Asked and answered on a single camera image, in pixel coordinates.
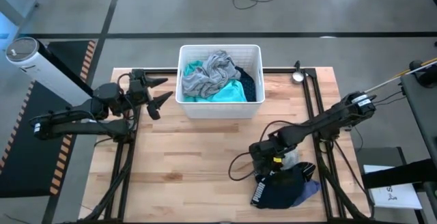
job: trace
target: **black floor mat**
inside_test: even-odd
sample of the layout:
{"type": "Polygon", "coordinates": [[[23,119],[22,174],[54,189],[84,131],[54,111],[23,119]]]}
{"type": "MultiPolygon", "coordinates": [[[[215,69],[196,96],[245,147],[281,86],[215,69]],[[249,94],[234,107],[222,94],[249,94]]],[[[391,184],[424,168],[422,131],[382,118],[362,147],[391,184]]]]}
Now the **black floor mat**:
{"type": "MultiPolygon", "coordinates": [[[[51,42],[49,51],[88,84],[92,41],[51,42]]],[[[76,136],[47,141],[33,137],[29,119],[68,103],[38,82],[31,83],[14,130],[0,160],[0,197],[57,195],[62,187],[76,136]]]]}

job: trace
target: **small metal rod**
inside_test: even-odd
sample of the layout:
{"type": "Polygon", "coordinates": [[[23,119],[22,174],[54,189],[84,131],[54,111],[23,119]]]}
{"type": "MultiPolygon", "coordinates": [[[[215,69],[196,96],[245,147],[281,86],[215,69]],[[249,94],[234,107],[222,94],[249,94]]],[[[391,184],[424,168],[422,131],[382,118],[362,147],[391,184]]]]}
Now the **small metal rod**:
{"type": "MultiPolygon", "coordinates": [[[[431,65],[433,65],[433,64],[437,64],[437,61],[432,62],[432,63],[427,64],[427,65],[424,65],[424,66],[422,66],[422,67],[420,67],[420,68],[417,68],[417,69],[415,69],[415,70],[411,70],[411,71],[409,71],[409,72],[407,72],[407,73],[405,73],[405,74],[403,74],[403,75],[401,75],[401,76],[404,76],[404,75],[407,75],[407,74],[415,73],[415,72],[417,72],[417,71],[419,71],[419,70],[422,70],[422,69],[424,69],[424,68],[427,68],[427,67],[429,67],[429,66],[431,66],[431,65]]],[[[365,90],[364,92],[365,92],[366,94],[368,94],[369,92],[373,92],[373,91],[375,91],[375,90],[377,90],[377,89],[379,89],[379,88],[381,88],[381,87],[384,87],[385,85],[389,84],[390,82],[395,81],[395,80],[401,78],[401,76],[397,76],[397,77],[395,77],[395,78],[393,78],[393,79],[390,79],[390,80],[388,80],[388,81],[385,81],[385,82],[383,82],[383,83],[381,83],[381,84],[379,84],[379,85],[376,85],[376,86],[374,86],[374,87],[371,87],[371,88],[365,90]]]]}

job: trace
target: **white label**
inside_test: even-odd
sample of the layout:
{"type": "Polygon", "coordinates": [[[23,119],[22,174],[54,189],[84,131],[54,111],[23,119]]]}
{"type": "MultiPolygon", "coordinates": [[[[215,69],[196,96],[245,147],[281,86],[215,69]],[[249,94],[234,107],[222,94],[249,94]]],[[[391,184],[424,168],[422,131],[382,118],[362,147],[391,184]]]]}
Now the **white label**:
{"type": "Polygon", "coordinates": [[[363,99],[365,99],[365,98],[367,98],[367,94],[363,94],[363,95],[361,95],[361,96],[359,96],[359,97],[354,98],[354,99],[352,100],[352,103],[358,102],[358,101],[363,100],[363,99]]]}
{"type": "Polygon", "coordinates": [[[40,127],[41,127],[41,124],[39,124],[39,123],[35,124],[35,128],[33,129],[33,132],[39,132],[40,127]]]}
{"type": "Polygon", "coordinates": [[[370,99],[366,99],[366,100],[363,100],[363,101],[359,102],[358,106],[361,107],[361,106],[369,104],[369,103],[371,103],[370,99]]]}

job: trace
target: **folded clothing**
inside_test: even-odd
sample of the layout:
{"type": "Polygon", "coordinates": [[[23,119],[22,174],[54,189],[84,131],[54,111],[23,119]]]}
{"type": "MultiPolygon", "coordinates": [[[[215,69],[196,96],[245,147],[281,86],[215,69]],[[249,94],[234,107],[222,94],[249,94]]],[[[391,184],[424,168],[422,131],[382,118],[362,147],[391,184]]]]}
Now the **folded clothing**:
{"type": "Polygon", "coordinates": [[[182,93],[207,98],[218,93],[229,80],[239,80],[240,76],[231,56],[225,51],[217,51],[204,62],[195,61],[187,65],[182,77],[182,93]]]}
{"type": "Polygon", "coordinates": [[[230,80],[218,93],[207,98],[185,96],[184,102],[246,102],[240,81],[230,80]]]}
{"type": "Polygon", "coordinates": [[[286,209],[302,195],[305,179],[299,167],[292,167],[269,176],[255,176],[258,182],[251,205],[256,208],[286,209]]]}
{"type": "Polygon", "coordinates": [[[299,206],[305,200],[310,198],[310,196],[316,194],[319,190],[320,190],[319,182],[316,182],[315,180],[310,180],[308,182],[305,182],[302,194],[298,198],[296,198],[296,201],[294,201],[292,207],[299,206]]]}
{"type": "Polygon", "coordinates": [[[312,180],[315,165],[301,162],[291,169],[271,172],[269,176],[257,175],[258,185],[251,204],[257,208],[285,209],[298,206],[320,189],[312,180]]]}
{"type": "Polygon", "coordinates": [[[242,68],[236,66],[235,69],[240,71],[241,73],[240,82],[243,86],[244,95],[246,96],[247,102],[257,102],[255,81],[253,81],[253,78],[249,74],[247,74],[242,68]]]}
{"type": "Polygon", "coordinates": [[[316,182],[315,180],[312,180],[313,173],[315,171],[315,165],[312,163],[307,162],[301,162],[296,164],[296,167],[300,168],[302,170],[302,174],[305,179],[305,185],[303,188],[302,194],[296,198],[296,201],[294,201],[292,207],[296,207],[303,203],[305,200],[310,198],[310,196],[316,194],[320,190],[320,183],[316,182]]]}

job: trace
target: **black cloth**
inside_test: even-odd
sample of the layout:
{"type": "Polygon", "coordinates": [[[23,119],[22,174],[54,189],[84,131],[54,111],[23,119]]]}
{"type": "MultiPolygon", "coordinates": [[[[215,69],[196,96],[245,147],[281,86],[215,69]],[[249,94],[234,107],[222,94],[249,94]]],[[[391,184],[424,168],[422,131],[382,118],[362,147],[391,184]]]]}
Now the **black cloth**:
{"type": "Polygon", "coordinates": [[[244,95],[246,96],[247,102],[257,102],[255,81],[253,81],[252,77],[247,74],[242,68],[236,66],[235,69],[240,71],[241,73],[240,82],[243,86],[244,95]]]}
{"type": "Polygon", "coordinates": [[[305,182],[310,181],[311,178],[313,177],[313,173],[315,171],[314,164],[308,162],[301,162],[294,165],[294,167],[298,167],[302,171],[305,182]]]}
{"type": "Polygon", "coordinates": [[[292,167],[269,176],[255,176],[258,182],[251,205],[256,208],[286,209],[302,194],[305,178],[300,167],[292,167]]]}

